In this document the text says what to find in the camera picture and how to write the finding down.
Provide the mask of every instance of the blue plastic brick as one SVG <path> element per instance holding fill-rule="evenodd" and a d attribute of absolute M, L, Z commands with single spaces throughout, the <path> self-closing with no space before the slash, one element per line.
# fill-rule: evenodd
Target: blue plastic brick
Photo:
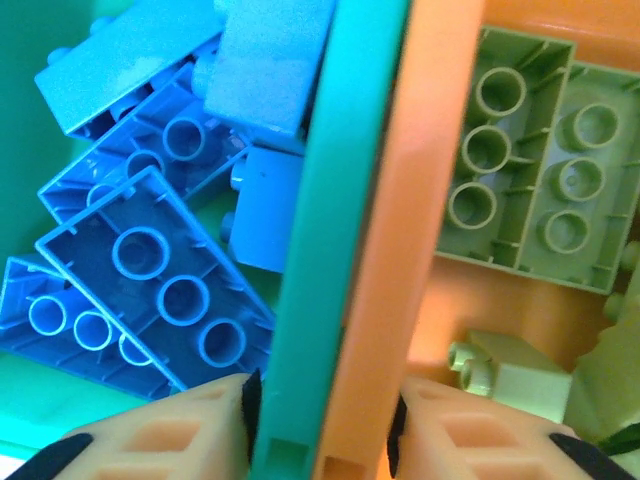
<path fill-rule="evenodd" d="M 149 165 L 190 203 L 228 188 L 234 156 L 244 147 L 202 110 L 187 63 L 38 195 L 58 223 L 84 210 Z"/>
<path fill-rule="evenodd" d="M 289 251 L 302 157 L 251 148 L 233 167 L 240 192 L 235 213 L 223 219 L 221 237 L 238 262 L 282 273 Z"/>
<path fill-rule="evenodd" d="M 178 389 L 265 371 L 272 311 L 157 169 L 146 168 L 36 247 Z"/>
<path fill-rule="evenodd" d="M 205 108 L 256 144 L 304 151 L 335 0 L 237 0 L 211 67 Z"/>
<path fill-rule="evenodd" d="M 52 52 L 35 80 L 63 132 L 95 140 L 148 95 L 154 77 L 220 34 L 223 22 L 212 0 L 139 1 L 115 19 L 96 20 L 77 47 Z"/>
<path fill-rule="evenodd" d="M 0 300 L 0 349 L 155 400 L 169 395 L 155 367 L 118 352 L 120 331 L 38 254 L 9 257 Z"/>

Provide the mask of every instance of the blue rectangular brick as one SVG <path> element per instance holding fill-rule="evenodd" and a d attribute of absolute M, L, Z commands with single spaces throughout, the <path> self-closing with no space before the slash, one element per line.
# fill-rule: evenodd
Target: blue rectangular brick
<path fill-rule="evenodd" d="M 9 257 L 0 350 L 148 400 L 167 396 L 169 382 L 155 367 L 122 358 L 120 337 L 111 320 L 40 255 Z"/>
<path fill-rule="evenodd" d="M 190 203 L 228 188 L 240 138 L 202 110 L 184 65 L 38 192 L 58 223 L 153 165 Z"/>
<path fill-rule="evenodd" d="M 36 242 L 180 390 L 265 371 L 273 312 L 157 169 Z"/>
<path fill-rule="evenodd" d="M 240 192 L 235 213 L 223 219 L 222 237 L 238 262 L 282 273 L 302 176 L 303 158 L 261 148 L 238 161 L 231 185 Z"/>
<path fill-rule="evenodd" d="M 211 66 L 205 108 L 252 141 L 301 154 L 335 0 L 238 0 Z"/>
<path fill-rule="evenodd" d="M 104 134 L 148 94 L 154 77 L 222 32 L 214 3 L 138 1 L 111 22 L 98 19 L 75 48 L 52 52 L 35 80 L 62 131 L 94 140 Z"/>

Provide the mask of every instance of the blue toy brick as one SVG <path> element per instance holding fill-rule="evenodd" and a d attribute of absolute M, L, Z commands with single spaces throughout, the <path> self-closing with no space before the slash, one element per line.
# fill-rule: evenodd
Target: blue toy brick
<path fill-rule="evenodd" d="M 265 371 L 274 315 L 157 169 L 36 242 L 178 389 Z"/>
<path fill-rule="evenodd" d="M 233 2 L 205 108 L 257 144 L 301 154 L 335 0 Z"/>
<path fill-rule="evenodd" d="M 9 257 L 0 300 L 0 350 L 155 400 L 169 381 L 118 353 L 120 332 L 38 254 Z"/>
<path fill-rule="evenodd" d="M 251 148 L 233 167 L 240 192 L 235 213 L 223 220 L 221 238 L 238 262 L 282 273 L 289 251 L 303 158 Z"/>
<path fill-rule="evenodd" d="M 193 64 L 184 65 L 40 189 L 58 223 L 149 165 L 190 203 L 228 188 L 234 157 L 244 144 L 203 112 L 202 101 L 190 90 L 192 73 Z"/>
<path fill-rule="evenodd" d="M 62 131 L 95 140 L 148 95 L 152 78 L 220 34 L 223 23 L 211 0 L 136 2 L 113 20 L 96 20 L 77 47 L 52 52 L 35 80 Z"/>

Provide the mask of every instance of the hollow cylinder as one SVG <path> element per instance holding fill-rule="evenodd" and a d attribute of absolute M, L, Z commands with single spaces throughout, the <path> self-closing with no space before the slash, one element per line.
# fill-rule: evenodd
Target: hollow cylinder
<path fill-rule="evenodd" d="M 570 149 L 584 152 L 606 147 L 620 127 L 618 112 L 604 103 L 591 103 L 564 117 L 559 123 Z"/>
<path fill-rule="evenodd" d="M 206 315 L 211 303 L 207 285 L 192 275 L 177 275 L 158 291 L 156 308 L 162 318 L 177 327 L 193 325 Z"/>
<path fill-rule="evenodd" d="M 88 308 L 91 303 L 78 290 L 61 290 L 33 300 L 29 306 L 29 323 L 40 335 L 58 335 L 72 328 L 76 317 Z"/>
<path fill-rule="evenodd" d="M 96 308 L 86 310 L 76 317 L 73 336 L 85 350 L 104 350 L 117 340 L 111 322 Z"/>
<path fill-rule="evenodd" d="M 573 210 L 550 212 L 540 219 L 538 235 L 552 252 L 569 255 L 581 250 L 589 240 L 589 221 Z"/>
<path fill-rule="evenodd" d="M 456 174 L 481 176 L 502 169 L 511 156 L 511 141 L 500 128 L 483 125 L 463 139 L 456 162 Z"/>
<path fill-rule="evenodd" d="M 149 227 L 134 227 L 121 233 L 111 251 L 116 270 L 131 280 L 157 277 L 169 264 L 170 257 L 165 236 Z"/>
<path fill-rule="evenodd" d="M 124 333 L 118 339 L 118 349 L 124 361 L 130 365 L 144 367 L 151 364 L 151 359 Z"/>
<path fill-rule="evenodd" d="M 247 336 L 242 325 L 229 318 L 218 318 L 206 324 L 195 337 L 198 354 L 215 368 L 235 364 L 247 348 Z"/>
<path fill-rule="evenodd" d="M 450 193 L 446 219 L 454 227 L 477 230 L 493 220 L 497 208 L 498 201 L 489 187 L 478 182 L 467 182 Z"/>
<path fill-rule="evenodd" d="M 527 96 L 523 76 L 513 68 L 492 68 L 471 90 L 467 122 L 472 125 L 496 123 L 515 113 Z"/>
<path fill-rule="evenodd" d="M 220 160 L 222 142 L 213 131 L 219 123 L 196 101 L 176 115 L 164 128 L 162 143 L 167 154 L 185 163 L 207 164 Z"/>
<path fill-rule="evenodd" d="M 587 202 L 597 197 L 604 188 L 604 169 L 592 158 L 565 160 L 551 168 L 551 185 L 560 200 Z"/>

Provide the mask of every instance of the green plastic brick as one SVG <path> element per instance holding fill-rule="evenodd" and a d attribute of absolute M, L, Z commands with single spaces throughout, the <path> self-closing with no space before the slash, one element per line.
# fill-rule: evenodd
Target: green plastic brick
<path fill-rule="evenodd" d="M 596 347 L 578 359 L 565 423 L 600 442 L 640 422 L 640 305 L 604 330 Z"/>
<path fill-rule="evenodd" d="M 311 477 L 408 0 L 340 0 L 311 121 L 251 480 Z"/>
<path fill-rule="evenodd" d="M 609 293 L 640 188 L 640 75 L 487 28 L 441 255 Z"/>
<path fill-rule="evenodd" d="M 451 345 L 449 366 L 469 393 L 562 422 L 571 375 L 521 338 L 470 330 Z"/>

